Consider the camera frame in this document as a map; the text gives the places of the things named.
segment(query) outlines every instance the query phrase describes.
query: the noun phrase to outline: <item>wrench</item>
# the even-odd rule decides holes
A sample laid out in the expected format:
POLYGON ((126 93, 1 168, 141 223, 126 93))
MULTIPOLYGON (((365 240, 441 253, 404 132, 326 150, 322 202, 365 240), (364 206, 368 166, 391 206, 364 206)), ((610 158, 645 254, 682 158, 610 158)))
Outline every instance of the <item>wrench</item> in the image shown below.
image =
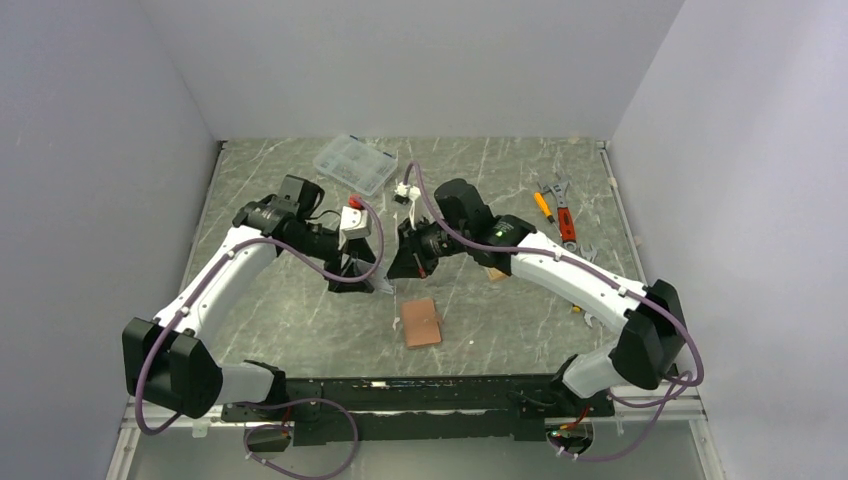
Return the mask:
POLYGON ((589 246, 592 248, 586 250, 583 248, 583 245, 580 245, 580 256, 589 263, 595 263, 595 257, 598 256, 598 249, 595 248, 594 243, 590 243, 589 246))
POLYGON ((565 192, 568 191, 568 179, 561 169, 557 169, 557 182, 543 185, 539 184, 539 192, 542 194, 552 193, 557 201, 557 218, 559 220, 559 233, 562 237, 562 246, 569 252, 577 250, 577 233, 574 231, 574 220, 571 219, 571 211, 565 201, 565 192))

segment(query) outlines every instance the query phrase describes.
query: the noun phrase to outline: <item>marble tabletop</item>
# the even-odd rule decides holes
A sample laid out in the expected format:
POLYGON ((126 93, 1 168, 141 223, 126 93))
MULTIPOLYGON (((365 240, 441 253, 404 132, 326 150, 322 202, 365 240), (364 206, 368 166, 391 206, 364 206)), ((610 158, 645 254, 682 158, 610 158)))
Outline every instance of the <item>marble tabletop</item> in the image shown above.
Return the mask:
MULTIPOLYGON (((194 275, 210 259, 237 209, 274 193, 286 174, 320 184, 321 209, 340 208, 349 188, 319 175, 313 158, 328 138, 232 140, 224 144, 190 260, 194 275)), ((580 243, 598 249, 595 263, 637 278, 608 175, 588 138, 366 138, 396 155, 398 173, 410 160, 423 167, 430 192, 452 178, 477 186, 495 214, 511 213, 557 238, 533 200, 537 180, 552 181, 557 167, 571 179, 567 199, 580 243)), ((397 219, 405 207, 391 201, 389 180, 375 197, 386 233, 386 262, 397 248, 397 219)), ((372 235, 370 241, 376 250, 372 235)), ((394 295, 334 294, 292 255, 266 268, 236 303, 210 345, 222 363, 245 359, 276 365, 290 377, 373 377, 550 373, 574 353, 611 340, 589 328, 571 304, 530 282, 491 283, 468 255, 440 261, 426 280, 397 280, 394 295), (410 350, 394 320, 407 300, 432 297, 444 317, 442 343, 410 350)))

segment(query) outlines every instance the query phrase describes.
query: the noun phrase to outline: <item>yellow screwdriver handle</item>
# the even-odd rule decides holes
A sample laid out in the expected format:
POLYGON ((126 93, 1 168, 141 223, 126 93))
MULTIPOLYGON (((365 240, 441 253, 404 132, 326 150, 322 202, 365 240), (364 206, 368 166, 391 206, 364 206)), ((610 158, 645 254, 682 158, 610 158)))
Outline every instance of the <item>yellow screwdriver handle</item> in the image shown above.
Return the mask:
POLYGON ((545 217, 547 217, 548 221, 554 223, 554 216, 551 214, 551 209, 548 208, 548 204, 545 202, 545 198, 542 197, 542 194, 536 192, 533 194, 533 198, 536 199, 536 205, 539 206, 539 210, 541 210, 542 213, 545 214, 545 217))

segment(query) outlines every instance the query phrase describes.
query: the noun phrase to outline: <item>wooden block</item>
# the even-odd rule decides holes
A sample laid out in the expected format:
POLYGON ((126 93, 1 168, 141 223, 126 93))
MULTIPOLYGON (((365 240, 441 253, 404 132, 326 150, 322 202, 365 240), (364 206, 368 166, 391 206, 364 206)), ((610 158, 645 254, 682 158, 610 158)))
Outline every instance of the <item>wooden block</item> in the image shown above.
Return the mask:
POLYGON ((486 268, 486 275, 489 276, 489 281, 492 283, 500 282, 505 278, 509 278, 509 275, 503 273, 497 268, 486 268))
POLYGON ((436 311, 432 298, 404 302, 400 306, 400 320, 407 348, 426 347, 442 342, 439 325, 442 316, 436 311))

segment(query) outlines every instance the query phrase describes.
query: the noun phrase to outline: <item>clear plastic box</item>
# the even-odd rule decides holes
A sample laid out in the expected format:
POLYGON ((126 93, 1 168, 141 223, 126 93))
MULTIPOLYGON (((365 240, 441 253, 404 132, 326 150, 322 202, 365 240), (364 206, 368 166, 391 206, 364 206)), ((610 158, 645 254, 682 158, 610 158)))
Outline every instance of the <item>clear plastic box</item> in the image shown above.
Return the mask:
POLYGON ((352 135, 334 138, 312 161, 324 175, 371 197, 397 170, 397 159, 352 135))

